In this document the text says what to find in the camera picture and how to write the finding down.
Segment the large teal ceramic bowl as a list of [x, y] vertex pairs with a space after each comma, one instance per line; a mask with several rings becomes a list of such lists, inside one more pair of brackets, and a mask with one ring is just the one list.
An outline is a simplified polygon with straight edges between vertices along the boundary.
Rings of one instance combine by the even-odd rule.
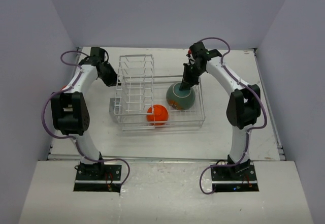
[[196, 100], [196, 93], [193, 88], [180, 90], [180, 82], [172, 84], [166, 93], [166, 101], [175, 110], [188, 110]]

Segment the white wire dish rack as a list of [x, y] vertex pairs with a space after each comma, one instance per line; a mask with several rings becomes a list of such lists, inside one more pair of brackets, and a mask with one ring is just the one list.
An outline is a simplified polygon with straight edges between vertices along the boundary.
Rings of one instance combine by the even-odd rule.
[[[168, 105], [168, 88], [181, 82], [180, 75], [155, 74], [150, 54], [122, 55], [118, 63], [115, 96], [110, 99], [109, 113], [123, 131], [144, 131], [158, 128], [178, 130], [180, 127], [201, 127], [205, 121], [202, 87], [192, 87], [196, 93], [194, 105], [188, 110], [175, 110]], [[165, 125], [154, 126], [146, 119], [153, 105], [163, 105], [169, 114]]]

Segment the small orange bowl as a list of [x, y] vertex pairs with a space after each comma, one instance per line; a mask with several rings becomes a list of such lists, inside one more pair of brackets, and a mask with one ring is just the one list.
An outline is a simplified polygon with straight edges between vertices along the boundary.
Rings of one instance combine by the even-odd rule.
[[146, 119], [150, 125], [161, 126], [166, 124], [169, 114], [163, 105], [156, 104], [147, 110]]

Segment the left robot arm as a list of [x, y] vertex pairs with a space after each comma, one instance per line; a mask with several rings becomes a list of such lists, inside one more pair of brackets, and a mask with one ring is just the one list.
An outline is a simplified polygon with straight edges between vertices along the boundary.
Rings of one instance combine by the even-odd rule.
[[90, 115], [84, 96], [97, 79], [107, 87], [116, 86], [117, 73], [109, 63], [108, 52], [100, 47], [92, 47], [77, 68], [69, 84], [51, 96], [53, 126], [74, 143], [80, 154], [78, 173], [99, 180], [104, 177], [106, 168], [88, 132]]

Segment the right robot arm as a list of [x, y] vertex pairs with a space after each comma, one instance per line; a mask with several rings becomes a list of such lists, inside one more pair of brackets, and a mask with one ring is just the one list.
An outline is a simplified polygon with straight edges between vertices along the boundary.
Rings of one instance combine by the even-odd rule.
[[249, 131], [261, 115], [261, 91], [258, 85], [250, 85], [227, 68], [225, 55], [218, 50], [208, 50], [202, 41], [189, 48], [188, 63], [184, 64], [180, 90], [198, 85], [203, 73], [212, 75], [229, 95], [226, 117], [233, 127], [232, 146], [227, 156], [226, 173], [237, 180], [249, 168]]

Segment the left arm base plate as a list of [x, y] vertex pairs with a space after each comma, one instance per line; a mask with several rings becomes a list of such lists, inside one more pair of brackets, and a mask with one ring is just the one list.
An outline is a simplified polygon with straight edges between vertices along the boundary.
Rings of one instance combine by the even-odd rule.
[[76, 177], [73, 191], [120, 193], [122, 166], [95, 163], [75, 166]]

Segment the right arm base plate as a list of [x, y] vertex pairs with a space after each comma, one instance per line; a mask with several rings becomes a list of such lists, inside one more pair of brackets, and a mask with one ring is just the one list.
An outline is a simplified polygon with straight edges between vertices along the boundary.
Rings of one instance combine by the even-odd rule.
[[259, 186], [253, 163], [236, 172], [233, 168], [211, 169], [212, 190], [215, 193], [258, 192]]

